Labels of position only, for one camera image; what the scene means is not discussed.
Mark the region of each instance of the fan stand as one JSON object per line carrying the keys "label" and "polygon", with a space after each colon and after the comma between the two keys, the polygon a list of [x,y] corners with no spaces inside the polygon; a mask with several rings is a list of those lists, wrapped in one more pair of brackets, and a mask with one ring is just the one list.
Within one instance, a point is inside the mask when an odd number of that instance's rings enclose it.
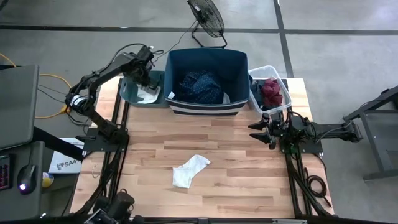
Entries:
{"label": "fan stand", "polygon": [[[194,33],[197,31],[198,26],[199,26],[199,22],[197,22],[195,28],[193,28],[193,31],[192,31],[192,38],[194,38],[195,41],[198,42],[198,44],[200,45],[200,47],[207,47],[207,46],[204,46],[203,44],[201,44],[200,41],[195,37],[195,34],[194,34]],[[226,40],[225,40],[224,34],[221,34],[221,37],[223,38],[223,40],[224,40],[224,42],[225,42],[225,45],[223,45],[223,46],[212,46],[212,47],[209,47],[209,48],[222,48],[222,49],[225,48],[225,47],[228,45],[228,43],[227,43]]]}

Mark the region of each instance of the mouse light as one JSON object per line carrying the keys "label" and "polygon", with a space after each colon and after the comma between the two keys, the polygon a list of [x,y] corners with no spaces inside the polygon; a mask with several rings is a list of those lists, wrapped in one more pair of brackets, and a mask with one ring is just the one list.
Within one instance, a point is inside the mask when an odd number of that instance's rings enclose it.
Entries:
{"label": "mouse light", "polygon": [[21,190],[25,190],[25,189],[26,189],[26,185],[25,185],[25,184],[21,184],[21,185],[19,186],[19,188],[20,188]]}

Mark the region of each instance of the fan grille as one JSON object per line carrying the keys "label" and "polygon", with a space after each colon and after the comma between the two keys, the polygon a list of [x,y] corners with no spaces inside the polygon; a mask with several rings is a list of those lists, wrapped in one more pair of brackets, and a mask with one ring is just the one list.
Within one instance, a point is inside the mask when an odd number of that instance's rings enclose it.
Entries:
{"label": "fan grille", "polygon": [[193,15],[202,28],[212,37],[221,37],[224,33],[224,21],[211,0],[189,0]]}

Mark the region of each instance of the keyboard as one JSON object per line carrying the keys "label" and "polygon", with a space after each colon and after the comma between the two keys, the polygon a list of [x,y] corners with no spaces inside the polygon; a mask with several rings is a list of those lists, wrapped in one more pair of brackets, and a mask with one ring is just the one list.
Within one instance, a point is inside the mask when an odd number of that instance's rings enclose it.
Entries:
{"label": "keyboard", "polygon": [[0,156],[0,190],[12,187],[10,179],[11,159],[10,155]]}

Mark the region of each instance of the yellow object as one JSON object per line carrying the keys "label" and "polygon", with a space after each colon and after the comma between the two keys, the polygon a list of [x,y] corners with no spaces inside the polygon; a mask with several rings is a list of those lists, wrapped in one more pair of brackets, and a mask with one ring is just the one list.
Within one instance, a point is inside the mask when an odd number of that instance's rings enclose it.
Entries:
{"label": "yellow object", "polygon": [[43,182],[42,187],[50,187],[54,183],[54,176],[43,172]]}
{"label": "yellow object", "polygon": [[[11,59],[7,58],[4,54],[0,53],[0,56],[4,57],[7,61],[9,61],[9,62],[12,64],[12,66],[17,67],[17,65],[15,65],[15,63],[12,62]],[[61,76],[53,75],[53,74],[40,74],[39,76],[41,76],[41,77],[54,77],[54,78],[58,78],[58,79],[62,80],[65,84],[67,84],[69,88],[72,88],[72,86],[68,83],[68,81],[67,81],[66,79],[62,78]],[[53,117],[55,117],[55,116],[58,116],[58,115],[60,115],[60,114],[64,114],[64,113],[66,113],[66,112],[69,113],[69,112],[70,112],[70,109],[68,109],[68,111],[67,111],[67,106],[64,105],[64,106],[60,109],[60,111],[59,111],[58,113],[55,113],[55,114],[52,114],[52,115],[48,115],[48,116],[36,116],[35,118],[36,118],[36,119],[53,118]]]}

